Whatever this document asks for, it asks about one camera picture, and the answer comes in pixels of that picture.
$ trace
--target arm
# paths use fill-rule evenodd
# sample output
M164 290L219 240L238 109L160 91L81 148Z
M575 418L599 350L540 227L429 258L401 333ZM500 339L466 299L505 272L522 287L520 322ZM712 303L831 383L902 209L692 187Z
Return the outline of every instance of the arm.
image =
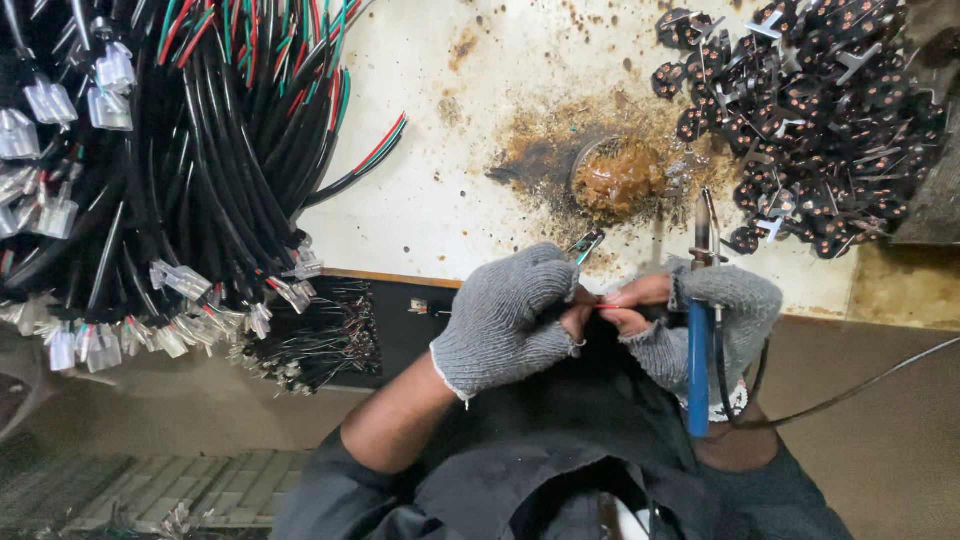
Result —
M356 407L343 425L344 447L362 465L395 474L412 465L457 395L428 352Z
M556 246L485 265L464 283L449 325L390 384L354 409L314 453L287 496L276 538L421 538L443 525L403 504L398 475L420 456L451 405L579 354L596 298ZM552 320L546 311L581 303Z
M724 341L730 364L727 372L735 378L749 365L754 351L759 351L780 310L779 293L756 276L734 268L697 276L701 272L693 273L696 280L680 273L629 283L604 299L606 304L625 308L600 312L602 318L617 326L621 342L648 375L678 397L686 385L685 329L651 324L629 307L669 301L672 308L683 308L685 292L731 307L737 324L727 330L736 331L736 336L727 333ZM715 402L718 389L712 386L710 396ZM755 401L746 405L741 418L747 422L765 419ZM851 538L816 484L783 446L776 430L737 430L729 423L713 422L707 438L692 444L697 460L704 465L701 472L707 486L729 511L728 525L732 529L743 529L744 536L748 531L751 537L759 533L760 538Z

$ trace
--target black shirt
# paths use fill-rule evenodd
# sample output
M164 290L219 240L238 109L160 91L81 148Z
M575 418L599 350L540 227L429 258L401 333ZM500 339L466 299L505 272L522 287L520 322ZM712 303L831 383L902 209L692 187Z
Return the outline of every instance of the black shirt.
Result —
M599 349L455 407L401 475L367 469L334 431L275 538L599 540L606 493L649 508L657 540L851 538L782 444L757 471L701 465L676 399L629 355Z

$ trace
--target black power cord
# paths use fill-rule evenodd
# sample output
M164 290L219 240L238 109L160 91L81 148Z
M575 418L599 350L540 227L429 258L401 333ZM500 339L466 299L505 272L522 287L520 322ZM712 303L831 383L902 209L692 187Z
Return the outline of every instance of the black power cord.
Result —
M903 362L900 362L899 364L891 367L890 369L884 371L883 373L873 376L867 380L864 380L863 382L861 382L857 386L854 386L853 388L850 388L846 392L838 394L833 398L830 398L818 405L812 406L811 408L802 410L795 414L791 414L790 416L784 416L783 418L779 418L778 420L762 420L757 422L746 422L746 421L740 420L739 417L733 413L733 410L730 404L730 392L728 391L727 377L726 377L727 369L726 369L725 359L723 354L722 326L718 326L717 330L719 331L716 331L714 333L713 344L715 348L714 358L716 358L717 378L719 379L719 383L720 383L720 395L723 399L724 413L727 415L727 418L730 419L731 425L738 430L761 430L761 429L767 429L767 428L779 428L780 426L785 426L787 424L790 424L791 422L795 422L802 418L806 418L807 416L816 414L822 410L826 410L828 408L831 408L834 405L837 405L841 402L848 400L849 398L852 398L853 396L859 394L860 392L863 392L867 388L870 388L874 384L877 384L881 380L886 379L888 376L893 375L894 373L897 373L899 370L920 360L921 358L925 358L938 351L942 351L951 345L960 343L960 337L954 337L953 339L945 341L944 343L941 343L936 347L927 349L926 351L923 351L918 355L911 356L910 358L904 360ZM763 373L766 371L767 352L769 348L770 348L770 340L767 339L766 343L763 344L763 352L760 354L760 363L757 368L754 387L750 392L751 399L755 399L757 393L759 392L760 383L763 380Z

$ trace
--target metal clip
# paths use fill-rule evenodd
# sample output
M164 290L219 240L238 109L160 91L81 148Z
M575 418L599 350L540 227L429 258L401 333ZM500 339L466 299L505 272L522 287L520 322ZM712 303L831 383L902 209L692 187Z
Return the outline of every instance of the metal clip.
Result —
M607 237L607 234L599 229L594 229L583 235L582 238L576 241L570 249L566 250L567 253L570 252L580 252L580 255L577 257L577 265L581 265L587 260L590 253L600 244L603 243L604 238Z

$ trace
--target person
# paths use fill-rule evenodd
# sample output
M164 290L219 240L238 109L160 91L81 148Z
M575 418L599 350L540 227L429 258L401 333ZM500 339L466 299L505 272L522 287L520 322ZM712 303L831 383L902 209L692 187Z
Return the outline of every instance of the person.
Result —
M850 538L775 430L722 422L717 384L708 437L687 436L686 329L634 309L724 306L728 388L757 421L741 378L780 291L669 267L602 310L552 244L477 269L430 351L314 452L275 538Z

